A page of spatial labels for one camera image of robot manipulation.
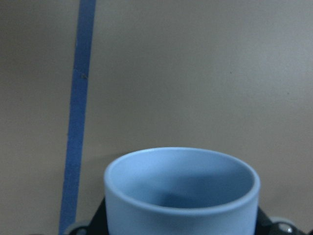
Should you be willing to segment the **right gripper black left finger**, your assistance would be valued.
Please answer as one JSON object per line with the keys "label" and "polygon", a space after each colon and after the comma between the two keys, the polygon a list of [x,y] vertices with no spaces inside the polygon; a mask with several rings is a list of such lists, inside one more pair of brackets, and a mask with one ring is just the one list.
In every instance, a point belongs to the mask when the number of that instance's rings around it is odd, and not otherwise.
{"label": "right gripper black left finger", "polygon": [[105,197],[102,199],[91,221],[71,224],[64,231],[65,235],[109,235]]}

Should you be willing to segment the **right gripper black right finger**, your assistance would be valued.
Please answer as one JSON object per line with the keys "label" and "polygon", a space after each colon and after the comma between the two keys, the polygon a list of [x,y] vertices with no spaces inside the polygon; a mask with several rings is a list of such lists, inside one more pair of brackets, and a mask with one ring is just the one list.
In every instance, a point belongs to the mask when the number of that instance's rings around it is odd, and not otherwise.
{"label": "right gripper black right finger", "polygon": [[257,220],[255,227],[255,235],[312,235],[313,231],[308,233],[303,232],[291,222],[287,222],[283,219],[274,221],[266,213],[258,208]]}

